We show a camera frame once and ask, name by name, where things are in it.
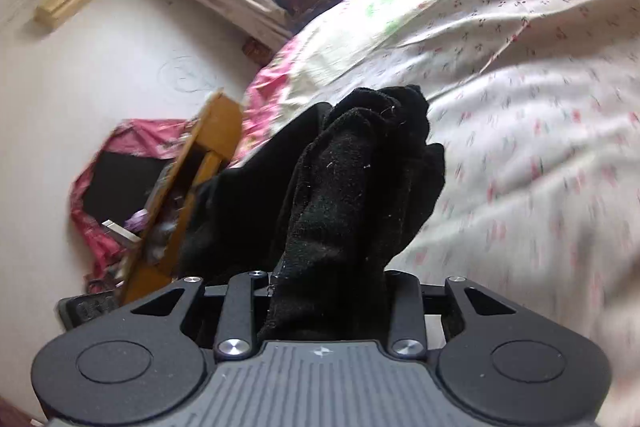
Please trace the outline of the black pants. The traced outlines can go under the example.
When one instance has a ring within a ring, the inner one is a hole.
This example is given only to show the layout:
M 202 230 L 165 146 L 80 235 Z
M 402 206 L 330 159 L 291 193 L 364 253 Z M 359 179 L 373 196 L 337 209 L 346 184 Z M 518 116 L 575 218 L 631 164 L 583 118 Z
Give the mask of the black pants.
M 384 269 L 431 217 L 445 150 L 428 141 L 416 86 L 359 88 L 314 104 L 239 167 L 203 183 L 179 273 L 224 284 L 276 274 L 262 340 L 384 332 Z

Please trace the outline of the pink cloth over television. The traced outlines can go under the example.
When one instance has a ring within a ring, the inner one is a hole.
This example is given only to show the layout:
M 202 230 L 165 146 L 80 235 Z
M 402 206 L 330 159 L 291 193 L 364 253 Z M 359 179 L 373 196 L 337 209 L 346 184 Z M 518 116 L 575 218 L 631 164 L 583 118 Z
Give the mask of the pink cloth over television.
M 182 151 L 186 119 L 126 119 L 107 137 L 70 189 L 70 221 L 92 254 L 94 279 L 105 277 L 124 248 L 101 223 L 123 227 L 145 207 L 160 173 Z

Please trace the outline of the black television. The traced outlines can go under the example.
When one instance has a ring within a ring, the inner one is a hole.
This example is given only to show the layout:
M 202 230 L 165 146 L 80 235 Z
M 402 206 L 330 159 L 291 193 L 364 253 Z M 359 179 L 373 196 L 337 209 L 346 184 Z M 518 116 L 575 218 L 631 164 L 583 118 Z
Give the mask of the black television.
M 145 207 L 167 159 L 101 152 L 82 195 L 82 210 L 99 225 L 111 220 L 123 227 Z

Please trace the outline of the wooden tv cabinet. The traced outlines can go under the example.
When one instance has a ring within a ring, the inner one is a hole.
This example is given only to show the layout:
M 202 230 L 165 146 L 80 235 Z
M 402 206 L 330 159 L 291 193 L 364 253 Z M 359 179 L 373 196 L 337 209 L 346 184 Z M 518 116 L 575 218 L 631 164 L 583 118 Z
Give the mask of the wooden tv cabinet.
M 180 154 L 158 180 L 146 225 L 122 267 L 121 303 L 131 303 L 175 280 L 196 192 L 230 165 L 241 131 L 241 106 L 220 91 L 214 93 L 191 124 Z

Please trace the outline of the cherry print bed sheet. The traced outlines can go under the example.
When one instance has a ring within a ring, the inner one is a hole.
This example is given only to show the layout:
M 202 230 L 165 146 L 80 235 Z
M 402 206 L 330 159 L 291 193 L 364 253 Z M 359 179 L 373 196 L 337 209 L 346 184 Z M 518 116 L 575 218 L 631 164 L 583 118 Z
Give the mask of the cherry print bed sheet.
M 345 0 L 245 95 L 246 157 L 311 104 L 416 84 L 446 150 L 434 215 L 393 261 L 461 274 L 639 376 L 639 0 Z

